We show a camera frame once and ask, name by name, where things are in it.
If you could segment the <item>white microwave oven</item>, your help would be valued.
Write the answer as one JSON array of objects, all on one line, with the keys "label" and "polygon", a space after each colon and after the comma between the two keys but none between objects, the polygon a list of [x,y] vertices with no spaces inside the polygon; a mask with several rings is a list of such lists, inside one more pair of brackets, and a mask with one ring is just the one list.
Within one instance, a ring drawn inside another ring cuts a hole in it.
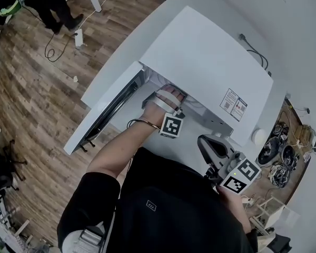
[{"label": "white microwave oven", "polygon": [[120,108],[134,103],[159,80],[185,92],[195,121],[244,146],[263,111],[273,79],[229,34],[185,7],[128,68],[107,75],[96,104],[64,147],[71,154],[95,139]]}]

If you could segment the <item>black rounded backpack shell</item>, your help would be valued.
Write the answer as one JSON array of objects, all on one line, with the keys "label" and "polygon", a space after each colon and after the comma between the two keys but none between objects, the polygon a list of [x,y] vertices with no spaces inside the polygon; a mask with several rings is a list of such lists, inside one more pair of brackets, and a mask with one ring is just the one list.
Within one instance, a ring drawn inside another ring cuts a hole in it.
[{"label": "black rounded backpack shell", "polygon": [[284,188],[289,182],[291,171],[283,164],[274,164],[268,174],[270,182],[278,187]]},{"label": "black rounded backpack shell", "polygon": [[258,155],[258,164],[265,165],[270,162],[279,152],[279,140],[272,137],[267,140],[261,152]]},{"label": "black rounded backpack shell", "polygon": [[296,154],[295,149],[292,146],[286,145],[282,149],[281,160],[288,168],[295,168],[299,158],[300,156]]}]

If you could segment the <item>person's black shirt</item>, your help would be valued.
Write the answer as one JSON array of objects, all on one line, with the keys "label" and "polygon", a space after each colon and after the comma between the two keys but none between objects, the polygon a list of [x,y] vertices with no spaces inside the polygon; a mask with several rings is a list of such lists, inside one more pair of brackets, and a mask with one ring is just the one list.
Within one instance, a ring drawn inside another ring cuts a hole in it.
[{"label": "person's black shirt", "polygon": [[70,234],[112,227],[107,253],[257,253],[255,232],[225,206],[193,169],[138,149],[123,184],[100,172],[83,175],[57,227]]}]

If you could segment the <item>person's left hand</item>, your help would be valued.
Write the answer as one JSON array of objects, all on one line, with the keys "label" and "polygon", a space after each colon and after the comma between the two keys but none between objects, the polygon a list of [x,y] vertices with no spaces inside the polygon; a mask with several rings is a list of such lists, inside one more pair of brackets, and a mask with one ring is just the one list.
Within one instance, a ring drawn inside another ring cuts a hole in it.
[{"label": "person's left hand", "polygon": [[165,85],[150,95],[144,104],[141,118],[161,126],[166,113],[175,114],[179,111],[185,95],[172,85]]}]

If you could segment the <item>large white table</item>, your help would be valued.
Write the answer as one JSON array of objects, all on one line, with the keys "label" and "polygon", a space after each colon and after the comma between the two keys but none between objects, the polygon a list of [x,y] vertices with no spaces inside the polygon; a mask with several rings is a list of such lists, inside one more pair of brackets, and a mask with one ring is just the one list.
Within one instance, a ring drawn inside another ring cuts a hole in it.
[{"label": "large white table", "polygon": [[[236,40],[244,49],[245,47],[238,39],[240,33],[243,33],[255,46],[264,48],[265,42],[260,34],[226,0],[167,0],[123,41],[89,85],[82,96],[82,101],[90,107],[90,110],[96,104],[97,96],[100,94],[99,87],[105,80],[105,77],[113,75],[119,70],[124,70],[133,61],[139,60],[168,24],[185,7],[190,7],[208,18]],[[264,129],[266,135],[269,135],[282,107],[286,89],[285,79],[278,71],[274,69],[265,71],[273,79],[273,85],[255,129]],[[166,84],[170,83],[163,79],[159,80],[157,85],[145,94],[144,99]],[[119,131],[124,131],[128,121],[138,118],[143,112],[142,107],[138,103],[134,103],[134,106],[137,107],[137,111],[134,114],[130,114],[126,107],[120,108],[108,124],[113,125]],[[228,136],[222,135],[221,132],[213,132],[198,124],[194,119],[193,110],[188,107],[186,99],[182,103],[182,110],[185,118],[180,136],[171,139],[154,133],[144,144],[147,149],[165,158],[182,162],[202,173],[206,170],[206,163],[198,149],[197,139],[202,134],[217,134],[228,140],[232,148],[242,152],[250,161],[257,159],[263,146],[255,145],[252,142],[251,137],[255,129],[252,131],[247,143],[244,146],[239,146],[232,142]]]}]

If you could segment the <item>person's left forearm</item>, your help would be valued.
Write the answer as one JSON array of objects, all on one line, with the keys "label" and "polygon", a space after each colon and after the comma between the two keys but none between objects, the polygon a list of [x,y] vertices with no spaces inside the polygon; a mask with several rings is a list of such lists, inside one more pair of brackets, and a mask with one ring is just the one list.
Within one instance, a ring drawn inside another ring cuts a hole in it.
[{"label": "person's left forearm", "polygon": [[138,118],[97,153],[86,172],[99,172],[117,178],[138,148],[160,126]]}]

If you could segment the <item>small white bowl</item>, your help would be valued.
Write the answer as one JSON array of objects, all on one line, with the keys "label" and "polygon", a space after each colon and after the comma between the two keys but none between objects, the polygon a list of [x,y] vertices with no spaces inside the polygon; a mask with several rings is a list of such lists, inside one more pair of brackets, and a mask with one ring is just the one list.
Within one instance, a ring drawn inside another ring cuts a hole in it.
[{"label": "small white bowl", "polygon": [[264,129],[255,129],[252,134],[252,142],[255,145],[261,145],[266,140],[266,132]]}]

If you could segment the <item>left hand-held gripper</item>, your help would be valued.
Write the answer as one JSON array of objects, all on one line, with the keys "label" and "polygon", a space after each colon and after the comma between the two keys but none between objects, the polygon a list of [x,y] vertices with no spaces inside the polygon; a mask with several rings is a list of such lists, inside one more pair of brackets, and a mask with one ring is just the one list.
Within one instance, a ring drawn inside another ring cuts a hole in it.
[{"label": "left hand-held gripper", "polygon": [[159,128],[159,135],[171,139],[180,136],[185,114],[182,110],[182,103],[186,99],[186,93],[179,90],[173,84],[166,84],[159,90],[154,91],[142,102],[142,109],[148,103],[154,103],[164,110],[164,120]]}]

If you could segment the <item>light wooden frame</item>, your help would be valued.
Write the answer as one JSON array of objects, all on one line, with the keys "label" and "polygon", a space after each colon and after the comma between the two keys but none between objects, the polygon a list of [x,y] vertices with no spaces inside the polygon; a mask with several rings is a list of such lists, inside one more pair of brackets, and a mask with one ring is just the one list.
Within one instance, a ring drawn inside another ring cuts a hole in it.
[{"label": "light wooden frame", "polygon": [[256,207],[256,215],[250,217],[250,222],[264,236],[274,232],[273,226],[277,222],[292,228],[301,217],[274,196],[256,204]]}]

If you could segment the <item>person's right forearm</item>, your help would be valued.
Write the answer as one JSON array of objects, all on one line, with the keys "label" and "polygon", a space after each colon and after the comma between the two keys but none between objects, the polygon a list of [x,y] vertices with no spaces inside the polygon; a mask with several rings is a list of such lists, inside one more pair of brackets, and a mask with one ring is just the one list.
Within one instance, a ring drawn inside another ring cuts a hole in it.
[{"label": "person's right forearm", "polygon": [[219,193],[219,196],[224,200],[227,208],[232,212],[232,214],[241,223],[244,232],[250,233],[251,224],[246,214],[246,211],[244,210],[242,198],[238,194],[235,194],[234,192],[231,192],[224,187],[216,186],[216,189]]}]

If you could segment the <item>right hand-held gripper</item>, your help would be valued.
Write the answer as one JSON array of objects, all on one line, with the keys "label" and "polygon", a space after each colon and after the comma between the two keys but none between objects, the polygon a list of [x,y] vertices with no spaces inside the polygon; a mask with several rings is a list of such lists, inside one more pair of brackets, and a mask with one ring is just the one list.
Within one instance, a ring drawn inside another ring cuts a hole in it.
[{"label": "right hand-held gripper", "polygon": [[210,134],[200,135],[197,146],[205,160],[210,165],[205,177],[212,186],[226,188],[235,194],[246,190],[261,173],[257,163],[251,162],[242,152],[236,151],[225,160],[221,160],[219,169],[214,164],[216,156],[229,154],[229,143],[221,137]]}]

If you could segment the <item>black office chair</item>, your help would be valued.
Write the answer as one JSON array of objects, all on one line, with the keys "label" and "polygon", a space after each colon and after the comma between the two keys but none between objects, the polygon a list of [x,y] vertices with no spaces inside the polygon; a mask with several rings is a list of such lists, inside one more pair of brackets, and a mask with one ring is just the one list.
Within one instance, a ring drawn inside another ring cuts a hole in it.
[{"label": "black office chair", "polygon": [[14,144],[15,140],[10,140],[9,145],[3,147],[4,155],[0,153],[0,194],[2,196],[4,195],[3,190],[6,188],[13,188],[13,190],[19,191],[19,187],[13,185],[13,173],[16,174],[20,181],[25,180],[25,177],[18,173],[16,165],[27,165],[27,161],[13,159]]}]

